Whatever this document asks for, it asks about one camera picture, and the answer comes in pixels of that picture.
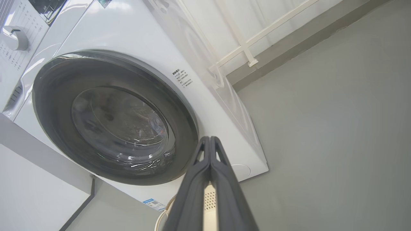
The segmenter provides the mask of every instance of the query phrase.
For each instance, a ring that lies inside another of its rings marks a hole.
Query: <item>white wall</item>
[[[229,8],[231,16],[236,21],[241,35],[245,40],[250,39],[272,22],[304,2],[304,0],[218,1],[224,1]],[[239,46],[230,27],[222,17],[216,0],[183,0],[183,2],[217,53],[217,60],[220,60]],[[252,45],[250,47],[251,53],[254,56],[258,55],[339,2],[341,2],[341,0],[319,0],[299,15],[272,31],[266,38]],[[244,53],[241,53],[224,64],[222,71],[227,75],[246,62],[247,59]]]
[[[0,144],[0,230],[59,230],[89,194]]]
[[[0,114],[0,144],[69,185],[90,194],[90,173]]]
[[[239,91],[270,171],[260,230],[411,230],[411,1],[394,0]]]

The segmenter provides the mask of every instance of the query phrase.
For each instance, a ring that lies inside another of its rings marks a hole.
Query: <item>gray floor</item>
[[[411,230],[411,2],[394,0],[239,92],[270,171],[241,183],[260,230]],[[152,230],[99,181],[69,231]]]

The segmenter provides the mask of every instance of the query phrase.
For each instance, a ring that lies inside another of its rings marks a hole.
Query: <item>metal bar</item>
[[[258,40],[264,38],[266,35],[268,35],[271,31],[275,30],[277,27],[281,26],[282,24],[286,23],[288,20],[293,18],[295,15],[301,13],[303,10],[311,6],[312,4],[318,2],[318,0],[306,0],[303,2],[301,5],[299,5],[297,8],[289,11],[287,14],[283,15],[281,18],[277,19],[274,21],[271,25],[268,27],[264,28],[262,31],[260,31],[258,34],[253,36],[251,39],[247,41],[247,45],[251,46],[254,43],[256,43]]]
[[[251,67],[254,64],[258,63],[258,61],[254,58],[254,56],[251,54],[250,50],[248,49],[247,42],[241,36],[240,30],[238,29],[234,19],[231,17],[230,12],[229,12],[227,6],[224,4],[223,0],[217,0],[216,2],[217,2],[218,7],[220,8],[220,11],[221,11],[223,17],[226,19],[226,21],[230,25],[234,36],[236,37],[237,41],[240,43],[240,49],[242,51],[244,51],[245,56],[247,56],[248,66]]]
[[[220,59],[220,61],[217,62],[217,66],[221,67],[222,65],[224,65],[224,63],[230,61],[230,59],[236,57],[238,54],[240,54],[242,52],[242,48],[241,46],[237,47],[236,49],[234,49],[232,52],[230,52],[228,55],[224,56],[222,59]]]
[[[184,14],[190,21],[191,25],[194,27],[194,30],[198,33],[200,38],[203,40],[207,48],[211,51],[214,55],[215,59],[218,59],[217,52],[215,51],[214,47],[211,45],[210,41],[207,39],[206,35],[201,30],[200,26],[198,25],[197,21],[191,15],[190,11],[188,10],[187,6],[184,4],[183,0],[177,0],[177,3],[180,5],[181,9],[184,11]]]
[[[301,13],[303,10],[305,10],[306,8],[308,8],[309,6],[311,6],[312,4],[316,3],[318,0],[307,0],[305,2],[303,2],[301,5],[299,5],[297,8],[289,11],[288,13],[286,13],[285,15],[283,15],[281,18],[277,19],[276,21],[274,21],[271,25],[269,25],[268,27],[264,28],[262,31],[260,31],[258,34],[256,34],[255,36],[253,36],[251,39],[249,39],[247,41],[247,46],[246,47],[250,47],[251,45],[253,45],[254,43],[256,43],[258,40],[262,39],[263,37],[265,37],[266,35],[268,35],[270,32],[272,32],[273,30],[275,30],[276,28],[278,28],[279,26],[281,26],[282,24],[286,23],[288,20],[290,20],[291,18],[293,18],[295,15]],[[240,54],[243,51],[243,45],[241,44],[241,46],[237,47],[236,49],[234,49],[232,52],[230,52],[229,54],[227,54],[226,56],[224,56],[222,59],[220,59],[220,61],[217,62],[217,66],[221,67],[222,65],[224,65],[226,62],[228,62],[230,59],[234,58],[235,56],[237,56],[238,54]]]

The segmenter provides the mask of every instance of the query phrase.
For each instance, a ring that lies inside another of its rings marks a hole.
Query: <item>white washing machine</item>
[[[202,136],[220,138],[238,180],[268,171],[174,0],[16,0],[1,35],[3,114],[135,199],[162,210]]]

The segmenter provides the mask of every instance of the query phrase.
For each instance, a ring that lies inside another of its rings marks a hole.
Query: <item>control knob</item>
[[[27,36],[18,26],[5,25],[1,33],[1,40],[12,50],[25,51],[28,48]]]

